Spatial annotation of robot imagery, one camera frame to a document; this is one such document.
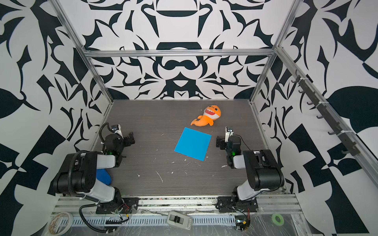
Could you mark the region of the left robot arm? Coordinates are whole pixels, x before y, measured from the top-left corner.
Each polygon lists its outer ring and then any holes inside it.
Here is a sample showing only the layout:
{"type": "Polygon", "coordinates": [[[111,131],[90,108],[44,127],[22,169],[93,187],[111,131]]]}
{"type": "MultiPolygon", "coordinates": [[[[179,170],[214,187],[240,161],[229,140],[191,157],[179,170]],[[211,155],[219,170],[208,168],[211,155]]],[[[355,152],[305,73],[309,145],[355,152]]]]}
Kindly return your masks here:
{"type": "Polygon", "coordinates": [[[96,173],[99,169],[120,167],[124,148],[133,144],[133,132],[126,137],[113,133],[105,138],[103,152],[82,150],[68,154],[52,182],[54,192],[96,203],[122,204],[119,189],[98,180],[96,173]]]}

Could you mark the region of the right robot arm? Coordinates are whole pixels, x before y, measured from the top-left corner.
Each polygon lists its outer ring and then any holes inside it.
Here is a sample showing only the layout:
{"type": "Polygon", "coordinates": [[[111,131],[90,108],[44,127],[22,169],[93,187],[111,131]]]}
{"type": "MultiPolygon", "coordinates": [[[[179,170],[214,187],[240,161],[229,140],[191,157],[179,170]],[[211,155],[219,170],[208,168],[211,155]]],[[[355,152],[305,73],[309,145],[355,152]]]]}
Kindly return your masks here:
{"type": "Polygon", "coordinates": [[[249,201],[262,192],[276,191],[284,185],[284,176],[271,150],[241,150],[242,138],[236,135],[217,137],[216,147],[226,151],[227,165],[232,169],[244,169],[247,180],[235,187],[232,200],[249,201]]]}

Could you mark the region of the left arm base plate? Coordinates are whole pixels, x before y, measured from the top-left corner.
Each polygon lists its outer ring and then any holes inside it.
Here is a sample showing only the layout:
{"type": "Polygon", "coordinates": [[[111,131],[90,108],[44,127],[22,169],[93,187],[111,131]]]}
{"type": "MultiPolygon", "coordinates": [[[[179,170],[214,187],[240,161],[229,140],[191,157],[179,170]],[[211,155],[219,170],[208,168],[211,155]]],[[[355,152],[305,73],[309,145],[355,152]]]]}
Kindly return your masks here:
{"type": "Polygon", "coordinates": [[[122,198],[120,202],[108,202],[108,203],[100,203],[96,209],[96,214],[111,214],[116,213],[116,211],[120,214],[128,214],[131,213],[133,210],[138,209],[139,198],[137,197],[128,197],[122,198]]]}

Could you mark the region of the blue square paper sheet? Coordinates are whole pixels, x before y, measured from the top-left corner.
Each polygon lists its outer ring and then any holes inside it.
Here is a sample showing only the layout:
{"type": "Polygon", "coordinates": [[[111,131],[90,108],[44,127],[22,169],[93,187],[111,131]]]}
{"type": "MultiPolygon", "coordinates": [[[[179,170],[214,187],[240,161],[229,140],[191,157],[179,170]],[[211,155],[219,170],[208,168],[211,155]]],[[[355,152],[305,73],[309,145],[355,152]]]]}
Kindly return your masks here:
{"type": "Polygon", "coordinates": [[[211,137],[209,134],[185,127],[174,151],[204,161],[211,137]]]}

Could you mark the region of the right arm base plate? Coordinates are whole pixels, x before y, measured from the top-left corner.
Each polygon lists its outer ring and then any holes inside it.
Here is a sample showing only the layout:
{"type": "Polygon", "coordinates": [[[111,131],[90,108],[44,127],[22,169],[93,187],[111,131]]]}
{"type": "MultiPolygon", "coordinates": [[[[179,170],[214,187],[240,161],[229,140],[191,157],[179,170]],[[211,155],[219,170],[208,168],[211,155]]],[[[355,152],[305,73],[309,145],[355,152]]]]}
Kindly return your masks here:
{"type": "Polygon", "coordinates": [[[256,200],[252,201],[234,201],[232,197],[218,197],[215,208],[220,213],[229,212],[257,212],[258,204],[256,200]]]}

